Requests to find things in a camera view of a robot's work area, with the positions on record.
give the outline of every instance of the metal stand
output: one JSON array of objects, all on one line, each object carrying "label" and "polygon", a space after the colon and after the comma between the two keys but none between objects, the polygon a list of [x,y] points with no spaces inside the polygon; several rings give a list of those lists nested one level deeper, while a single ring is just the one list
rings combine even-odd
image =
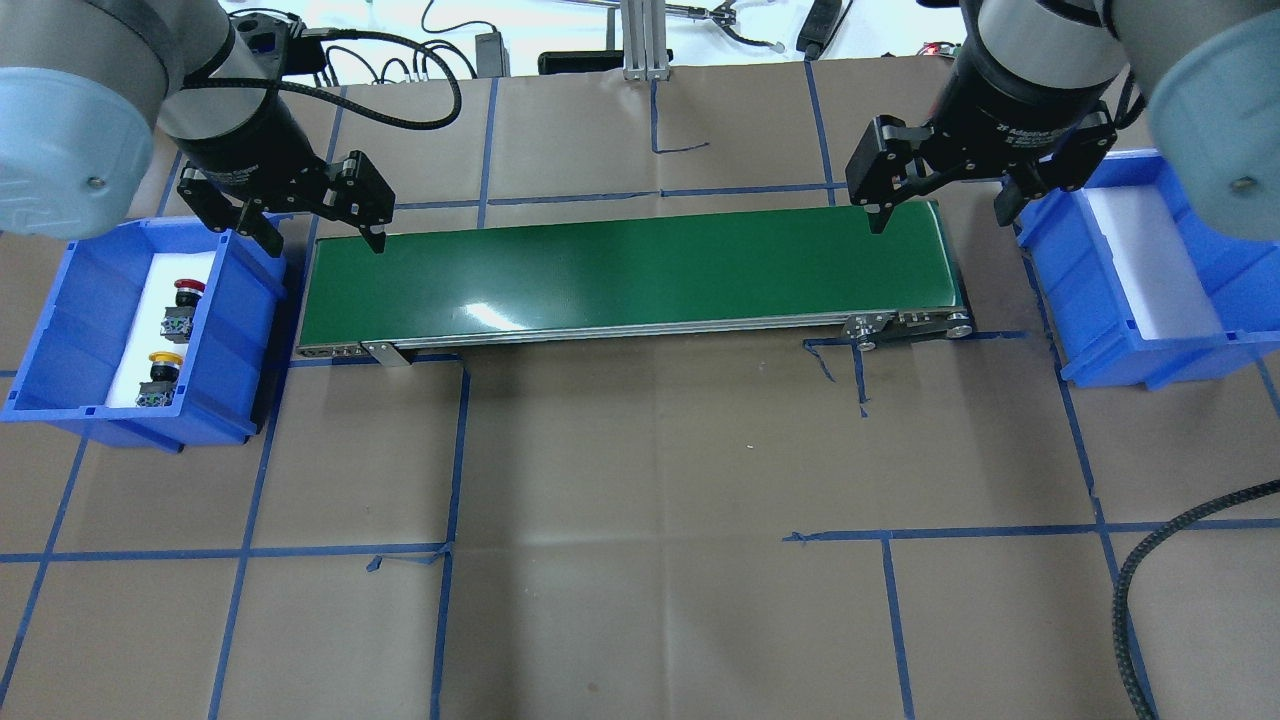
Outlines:
[{"label": "metal stand", "polygon": [[671,77],[662,0],[622,0],[622,72],[627,79]]}]

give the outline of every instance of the mounting bolt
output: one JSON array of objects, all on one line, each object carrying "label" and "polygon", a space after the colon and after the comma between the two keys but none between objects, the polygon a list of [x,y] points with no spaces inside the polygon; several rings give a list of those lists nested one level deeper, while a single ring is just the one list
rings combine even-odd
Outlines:
[{"label": "mounting bolt", "polygon": [[[947,315],[947,320],[950,320],[952,323],[955,323],[955,322],[966,322],[966,320],[969,320],[969,314],[968,313],[952,313],[952,314]],[[952,328],[947,328],[947,338],[948,340],[960,340],[961,337],[969,337],[970,334],[973,334],[973,325],[970,325],[968,323],[965,323],[963,325],[955,325]]]}]

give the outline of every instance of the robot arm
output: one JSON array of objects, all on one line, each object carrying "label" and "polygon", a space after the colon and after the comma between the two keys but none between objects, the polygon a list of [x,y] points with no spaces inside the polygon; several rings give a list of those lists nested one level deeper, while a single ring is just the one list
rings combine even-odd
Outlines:
[{"label": "robot arm", "polygon": [[877,117],[846,168],[872,229],[957,179],[1006,178],[1010,224],[1078,190],[1116,140],[1101,102],[1128,61],[1152,133],[1206,222],[1280,237],[1280,0],[961,0],[969,38],[920,127]]},{"label": "robot arm", "polygon": [[[396,193],[360,151],[316,156],[279,97],[287,70],[323,67],[324,37],[265,14],[228,18],[216,0],[0,0],[0,229],[77,240],[115,227],[159,126],[189,160],[178,192],[209,229],[276,255],[264,213],[301,210],[356,227],[380,252]],[[447,76],[453,113],[401,127],[457,117]]]}]

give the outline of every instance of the white foam insert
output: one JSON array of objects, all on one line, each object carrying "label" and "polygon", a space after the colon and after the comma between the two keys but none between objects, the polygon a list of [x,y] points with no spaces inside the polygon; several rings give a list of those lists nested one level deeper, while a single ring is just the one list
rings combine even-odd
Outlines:
[{"label": "white foam insert", "polygon": [[1084,191],[1107,236],[1116,274],[1144,340],[1221,334],[1222,320],[1204,293],[1155,186]]},{"label": "white foam insert", "polygon": [[133,327],[129,329],[129,341],[124,345],[124,354],[120,355],[120,365],[115,370],[111,380],[111,389],[106,393],[108,407],[137,407],[138,383],[151,380],[151,360],[148,355],[157,350],[177,352],[187,356],[187,346],[169,342],[160,336],[160,323],[164,320],[165,307],[173,306],[177,290],[173,282],[182,278],[191,278],[202,283],[209,282],[209,274],[214,270],[214,255],[216,252],[157,252],[151,259],[151,269],[147,272],[147,282],[142,287],[142,299],[138,301],[138,310],[133,314]]}]

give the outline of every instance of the table surface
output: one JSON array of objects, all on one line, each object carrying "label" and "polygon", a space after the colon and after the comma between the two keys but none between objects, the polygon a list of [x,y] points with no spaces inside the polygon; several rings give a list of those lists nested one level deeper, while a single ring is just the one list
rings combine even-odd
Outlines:
[{"label": "table surface", "polygon": [[[392,232],[445,232],[842,204],[870,117],[923,119],[947,72],[466,82],[433,133],[289,105],[321,155],[387,174]],[[448,97],[347,94],[417,117]],[[133,215],[188,214],[177,167],[159,142]],[[1274,477],[1280,363],[1160,392],[1060,383],[993,195],[936,195],[988,331],[968,341],[858,354],[801,328],[332,365],[287,355],[294,274],[248,443],[161,456],[0,427],[0,716],[1132,716],[1116,562]],[[283,232],[296,270],[351,234]],[[0,392],[60,256],[0,237]],[[1134,585],[1165,717],[1280,716],[1280,502],[1228,520]]]}]

